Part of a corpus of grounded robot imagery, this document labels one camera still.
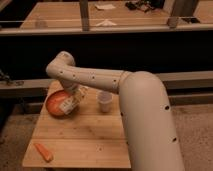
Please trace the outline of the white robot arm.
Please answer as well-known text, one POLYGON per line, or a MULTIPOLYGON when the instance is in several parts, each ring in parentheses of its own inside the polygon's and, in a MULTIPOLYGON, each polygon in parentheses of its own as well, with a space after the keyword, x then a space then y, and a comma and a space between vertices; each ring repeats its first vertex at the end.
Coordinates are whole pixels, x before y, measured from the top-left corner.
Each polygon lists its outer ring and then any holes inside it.
POLYGON ((47 65, 48 76, 65 90, 76 84, 115 93, 132 171, 185 171, 166 88, 146 72, 80 68, 62 51, 47 65))

